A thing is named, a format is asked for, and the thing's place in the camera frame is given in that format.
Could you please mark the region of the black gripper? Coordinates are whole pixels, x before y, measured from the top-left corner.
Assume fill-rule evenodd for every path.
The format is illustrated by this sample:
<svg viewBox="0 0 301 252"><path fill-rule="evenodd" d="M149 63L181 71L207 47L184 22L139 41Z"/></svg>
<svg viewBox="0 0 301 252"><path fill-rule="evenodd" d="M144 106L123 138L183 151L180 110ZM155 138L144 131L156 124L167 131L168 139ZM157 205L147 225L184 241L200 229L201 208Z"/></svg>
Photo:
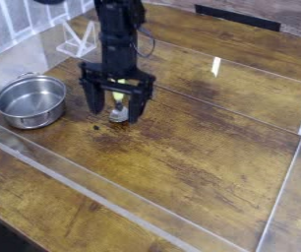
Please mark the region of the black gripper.
<svg viewBox="0 0 301 252"><path fill-rule="evenodd" d="M105 105L105 91L129 95L128 122L133 124L143 114L147 101L153 93L156 77L137 68L120 73L102 70L101 63L81 62L80 85L84 89L85 99L90 111L98 114Z"/></svg>

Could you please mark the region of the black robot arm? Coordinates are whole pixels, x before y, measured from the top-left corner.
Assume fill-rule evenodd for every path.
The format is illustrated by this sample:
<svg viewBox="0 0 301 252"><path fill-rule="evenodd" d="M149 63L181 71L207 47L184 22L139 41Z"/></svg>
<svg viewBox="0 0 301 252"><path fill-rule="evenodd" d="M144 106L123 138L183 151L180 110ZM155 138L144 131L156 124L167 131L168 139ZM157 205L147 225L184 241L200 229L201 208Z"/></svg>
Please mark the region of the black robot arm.
<svg viewBox="0 0 301 252"><path fill-rule="evenodd" d="M137 68L137 33L145 23L141 0L94 0L101 24L102 62L82 61L80 85L90 111L105 106L105 91L128 95L127 121L135 123L152 98L156 77Z"/></svg>

